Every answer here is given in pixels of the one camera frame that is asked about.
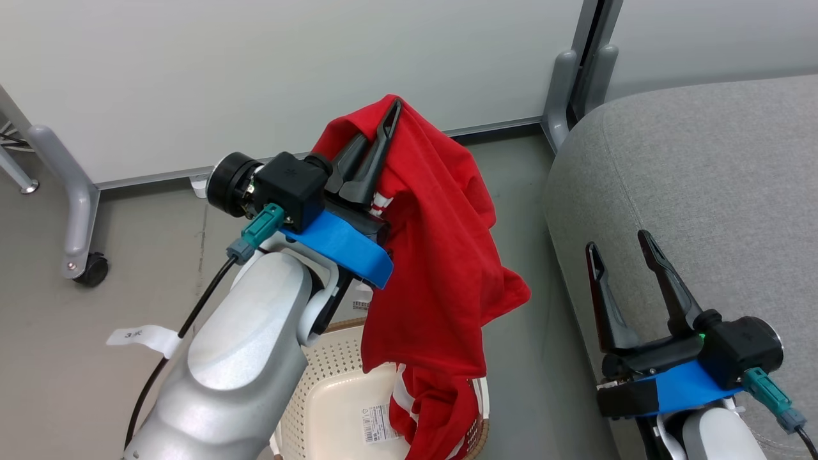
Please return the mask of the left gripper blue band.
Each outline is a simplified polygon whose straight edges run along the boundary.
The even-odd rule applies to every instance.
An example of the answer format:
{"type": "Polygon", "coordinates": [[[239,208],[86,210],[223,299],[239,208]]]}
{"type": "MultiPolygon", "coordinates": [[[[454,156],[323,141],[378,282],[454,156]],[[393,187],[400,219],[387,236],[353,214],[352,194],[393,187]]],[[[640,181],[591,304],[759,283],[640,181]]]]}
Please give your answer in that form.
{"type": "Polygon", "coordinates": [[[390,224],[352,206],[372,205],[402,108],[401,99],[392,99],[374,128],[374,137],[369,140],[364,134],[353,135],[334,157],[327,181],[330,194],[325,194],[321,215],[299,233],[286,226],[288,238],[380,290],[387,285],[394,267],[385,248],[390,224]]]}

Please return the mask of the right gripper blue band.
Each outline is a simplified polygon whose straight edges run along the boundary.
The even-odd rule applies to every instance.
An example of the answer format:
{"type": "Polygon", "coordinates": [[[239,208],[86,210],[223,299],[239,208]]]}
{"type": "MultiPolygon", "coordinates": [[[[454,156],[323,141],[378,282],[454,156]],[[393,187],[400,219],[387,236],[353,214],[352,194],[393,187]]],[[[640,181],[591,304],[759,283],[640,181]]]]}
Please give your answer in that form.
{"type": "Polygon", "coordinates": [[[667,308],[667,337],[640,346],[642,340],[617,306],[608,283],[608,271],[595,242],[585,246],[585,262],[595,314],[604,383],[596,402],[603,417],[634,418],[691,410],[731,398],[741,387],[722,389],[697,360],[704,339],[695,328],[703,314],[652,234],[637,233],[646,265],[655,274],[667,308]]]}

